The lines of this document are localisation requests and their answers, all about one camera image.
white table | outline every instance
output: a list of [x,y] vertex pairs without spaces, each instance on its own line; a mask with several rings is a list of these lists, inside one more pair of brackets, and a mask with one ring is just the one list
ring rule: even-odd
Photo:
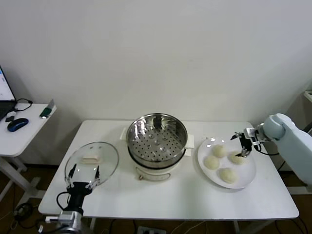
[[[19,103],[17,104],[17,109],[24,109],[27,106],[29,106],[29,104]],[[45,193],[45,191],[36,189],[36,185],[40,181],[39,177],[35,177],[31,183],[29,183],[20,174],[20,171],[26,171],[27,168],[17,156],[25,150],[39,130],[50,119],[50,117],[47,119],[39,117],[46,106],[47,104],[32,104],[29,109],[17,112],[15,119],[27,118],[29,123],[15,132],[9,132],[7,130],[7,125],[9,123],[5,122],[5,118],[0,121],[0,171],[10,178],[9,183],[0,194],[0,201],[3,199],[13,182],[25,190],[25,193],[18,204],[26,202],[31,197],[42,198]],[[15,170],[3,157],[8,157],[9,161],[13,162],[18,169]]]
[[[131,121],[87,120],[79,128],[58,171],[56,172],[39,211],[58,215],[56,196],[66,190],[64,167],[79,147],[94,141],[113,144],[120,163],[112,177],[83,204],[84,216],[137,219],[194,220],[267,220],[295,218],[298,209],[269,156],[253,151],[257,173],[245,189],[231,190],[214,184],[197,165],[198,146],[206,137],[232,136],[235,131],[251,127],[247,122],[185,121],[189,134],[195,136],[192,157],[184,157],[179,174],[162,182],[138,180],[125,141],[119,140],[124,127]],[[67,196],[61,196],[66,204]]]

blue mouse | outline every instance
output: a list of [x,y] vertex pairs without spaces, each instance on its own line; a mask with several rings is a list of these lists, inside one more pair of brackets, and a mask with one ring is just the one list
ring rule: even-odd
[[26,118],[17,118],[8,124],[8,130],[10,132],[15,132],[21,127],[25,126],[29,122]]

dough ball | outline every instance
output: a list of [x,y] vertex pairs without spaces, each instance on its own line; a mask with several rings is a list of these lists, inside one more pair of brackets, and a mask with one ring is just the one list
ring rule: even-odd
[[236,157],[235,155],[239,154],[240,152],[234,151],[230,155],[230,160],[235,164],[244,164],[247,161],[246,157]]
[[238,175],[236,171],[229,167],[220,169],[220,177],[228,184],[233,184],[238,181]]
[[215,145],[213,147],[213,154],[217,157],[224,157],[226,155],[226,150],[223,145]]
[[213,155],[208,156],[204,160],[204,164],[208,169],[215,170],[220,166],[219,159]]

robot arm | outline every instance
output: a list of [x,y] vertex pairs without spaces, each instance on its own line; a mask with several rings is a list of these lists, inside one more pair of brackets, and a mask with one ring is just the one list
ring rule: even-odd
[[239,137],[242,152],[237,156],[247,157],[252,146],[259,151],[260,144],[272,141],[280,155],[306,184],[312,185],[312,137],[298,129],[292,120],[283,114],[269,116],[256,128],[246,128]]

table leg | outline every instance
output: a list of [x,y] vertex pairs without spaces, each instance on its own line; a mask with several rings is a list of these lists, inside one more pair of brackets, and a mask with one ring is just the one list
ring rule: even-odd
[[24,163],[18,158],[18,157],[11,157],[10,161],[14,163],[15,166],[18,168],[21,168],[23,172],[27,171],[27,167],[24,165]]
[[25,193],[19,204],[27,202],[29,198],[43,198],[45,191],[36,189],[36,185],[39,183],[40,178],[35,177],[31,183],[29,183],[20,173],[19,170],[15,170],[6,160],[0,157],[0,171],[2,171],[7,177],[9,177],[14,183],[24,189]]
[[4,187],[4,189],[2,190],[1,194],[0,194],[0,201],[2,201],[2,199],[4,198],[4,196],[6,195],[6,193],[9,191],[10,187],[13,184],[13,180],[10,180],[6,186]]
[[233,221],[233,224],[234,224],[235,234],[240,234],[238,221],[237,221],[237,220],[234,220],[234,221]]
[[263,221],[256,221],[249,224],[240,234],[255,234],[264,227],[268,226],[269,224],[273,223],[275,220],[263,220]]
[[95,226],[95,224],[96,224],[96,220],[97,220],[97,218],[92,218],[92,219],[91,219],[90,229],[91,229],[92,231],[94,230],[94,226]]
[[294,186],[287,187],[291,195],[309,195],[312,194],[312,186]]

